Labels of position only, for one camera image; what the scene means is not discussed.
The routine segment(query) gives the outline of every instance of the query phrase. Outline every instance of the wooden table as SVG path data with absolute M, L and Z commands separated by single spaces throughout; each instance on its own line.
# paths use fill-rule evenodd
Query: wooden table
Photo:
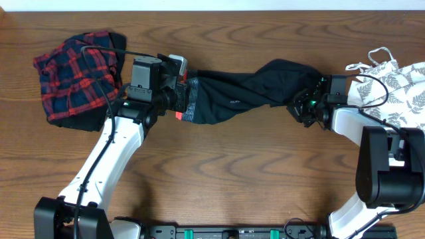
M 368 51 L 401 66 L 425 59 L 421 12 L 5 13 L 0 19 L 0 238 L 33 238 L 33 210 L 75 176 L 100 133 L 46 122 L 35 56 L 72 35 L 107 29 L 128 50 L 185 56 L 191 68 L 254 72 L 275 58 L 344 74 Z M 384 54 L 377 54 L 384 60 Z M 123 70 L 129 82 L 132 57 Z M 144 221 L 283 224 L 323 220 L 355 192 L 359 148 L 264 106 L 218 125 L 160 118 L 126 167 L 108 212 Z M 423 238 L 425 206 L 391 216 L 400 238 Z

